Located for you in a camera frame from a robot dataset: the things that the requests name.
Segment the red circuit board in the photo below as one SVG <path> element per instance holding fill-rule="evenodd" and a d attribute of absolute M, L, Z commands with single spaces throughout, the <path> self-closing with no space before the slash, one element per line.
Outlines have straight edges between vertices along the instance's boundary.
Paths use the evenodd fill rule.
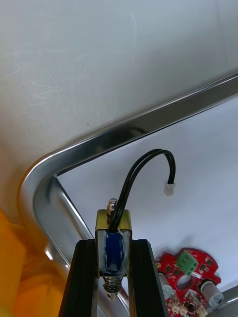
<path fill-rule="evenodd" d="M 196 258 L 198 266 L 191 276 L 188 287 L 186 289 L 178 289 L 178 281 L 184 276 L 184 273 L 176 265 L 176 260 L 183 250 L 190 252 Z M 206 280 L 213 281 L 215 285 L 221 283 L 221 279 L 215 275 L 218 265 L 216 261 L 204 251 L 187 248 L 182 249 L 181 252 L 177 256 L 173 256 L 169 253 L 163 254 L 160 261 L 156 261 L 156 267 L 158 273 L 162 273 L 166 277 L 168 283 L 175 291 L 177 296 L 176 300 L 186 308 L 193 304 L 194 311 L 190 312 L 188 310 L 188 316 L 200 316 L 196 313 L 196 309 L 198 309 L 198 306 L 206 307 L 208 303 L 200 292 L 199 286 Z M 174 299 L 168 299 L 166 301 L 169 315 L 173 317 L 180 317 L 182 316 L 180 313 L 175 314 L 175 312 L 172 312 L 171 310 L 171 301 L 173 300 Z"/>

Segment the stainless steel tray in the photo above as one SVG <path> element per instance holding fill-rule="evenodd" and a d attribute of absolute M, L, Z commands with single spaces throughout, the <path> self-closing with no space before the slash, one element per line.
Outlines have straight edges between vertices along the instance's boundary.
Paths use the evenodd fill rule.
<path fill-rule="evenodd" d="M 92 238 L 57 176 L 107 152 L 196 115 L 238 94 L 238 74 L 96 133 L 35 162 L 20 185 L 18 208 L 38 246 L 66 279 L 76 242 Z M 99 286 L 99 306 L 107 316 L 127 316 L 128 298 L 109 302 Z"/>

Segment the black cable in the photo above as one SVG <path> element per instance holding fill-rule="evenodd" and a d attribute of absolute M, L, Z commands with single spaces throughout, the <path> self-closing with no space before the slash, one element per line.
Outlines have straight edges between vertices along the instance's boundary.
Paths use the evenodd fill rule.
<path fill-rule="evenodd" d="M 142 157 L 140 157 L 135 164 L 130 169 L 126 180 L 124 182 L 123 188 L 121 190 L 121 194 L 112 218 L 112 221 L 109 226 L 109 232 L 115 232 L 117 230 L 117 227 L 120 223 L 130 190 L 132 188 L 132 185 L 135 181 L 135 178 L 137 177 L 139 171 L 143 168 L 143 166 L 149 162 L 152 158 L 154 158 L 157 155 L 164 154 L 168 160 L 169 166 L 170 166 L 170 175 L 168 178 L 168 184 L 173 184 L 175 179 L 175 172 L 176 172 L 176 165 L 175 165 L 175 159 L 173 154 L 170 151 L 167 150 L 161 150 L 161 149 L 154 149 L 149 151 L 148 153 L 144 154 Z"/>
<path fill-rule="evenodd" d="M 111 229 L 114 227 L 114 223 L 115 223 L 115 220 L 116 218 L 119 216 L 119 210 L 120 210 L 120 213 L 123 212 L 124 208 L 121 207 L 122 204 L 123 204 L 123 200 L 124 200 L 124 192 L 125 192 L 125 189 L 126 187 L 128 186 L 128 182 L 132 176 L 132 174 L 134 173 L 135 169 L 139 166 L 140 163 L 142 163 L 147 157 L 153 155 L 151 158 L 153 158 L 154 156 L 157 156 L 159 154 L 165 154 L 168 162 L 169 162 L 169 165 L 170 165 L 170 176 L 169 176 L 169 179 L 168 179 L 168 184 L 171 184 L 174 182 L 174 178 L 175 178 L 175 160 L 174 160 L 174 156 L 171 152 L 167 151 L 167 150 L 161 150 L 161 149 L 154 149 L 154 150 L 151 150 L 149 151 L 148 153 L 144 154 L 141 158 L 139 158 L 136 163 L 133 165 L 133 167 L 131 168 L 130 172 L 128 173 L 128 176 L 124 182 L 124 186 L 122 188 L 122 191 L 121 191 L 121 194 L 120 194 L 120 198 L 118 200 L 118 203 L 117 203 L 117 207 L 116 207 L 116 210 L 114 212 L 114 217 L 113 217 L 113 220 L 111 222 L 111 225 L 109 227 L 109 231 L 111 231 Z"/>
<path fill-rule="evenodd" d="M 130 178 L 130 181 L 126 187 L 126 190 L 123 194 L 123 199 L 120 203 L 120 205 L 118 206 L 117 210 L 115 210 L 115 217 L 113 218 L 112 220 L 112 226 L 111 226 L 111 230 L 112 232 L 115 232 L 117 230 L 117 227 L 119 225 L 119 222 L 121 220 L 121 217 L 122 217 L 122 214 L 123 214 L 123 211 L 125 209 L 125 205 L 126 205 L 126 202 L 127 202 L 127 199 L 128 199 L 128 196 L 129 196 L 129 193 L 130 193 L 130 190 L 131 190 L 131 187 L 134 183 L 134 180 L 135 178 L 137 177 L 139 171 L 143 168 L 143 166 L 148 162 L 150 161 L 152 158 L 154 158 L 155 156 L 159 155 L 159 154 L 168 154 L 169 151 L 166 151 L 166 150 L 161 150 L 161 151 L 157 151 L 153 154 L 151 154 L 148 158 L 146 158 L 135 170 L 135 172 L 133 173 L 132 177 Z"/>

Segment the white wall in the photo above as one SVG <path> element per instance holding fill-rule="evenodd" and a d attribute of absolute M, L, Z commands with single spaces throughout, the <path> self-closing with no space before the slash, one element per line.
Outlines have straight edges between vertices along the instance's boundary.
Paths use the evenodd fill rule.
<path fill-rule="evenodd" d="M 43 154 L 235 71 L 237 0 L 0 0 L 0 207 Z"/>

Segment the white cylinder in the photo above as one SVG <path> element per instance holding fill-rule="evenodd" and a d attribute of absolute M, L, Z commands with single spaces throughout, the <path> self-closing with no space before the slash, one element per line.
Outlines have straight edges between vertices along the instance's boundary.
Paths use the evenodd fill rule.
<path fill-rule="evenodd" d="M 201 292 L 211 307 L 217 307 L 224 300 L 223 294 L 212 281 L 205 282 L 201 286 Z"/>
<path fill-rule="evenodd" d="M 160 283 L 163 289 L 165 300 L 167 300 L 173 293 L 172 287 L 169 285 L 169 282 L 166 280 L 165 276 L 159 273 Z"/>

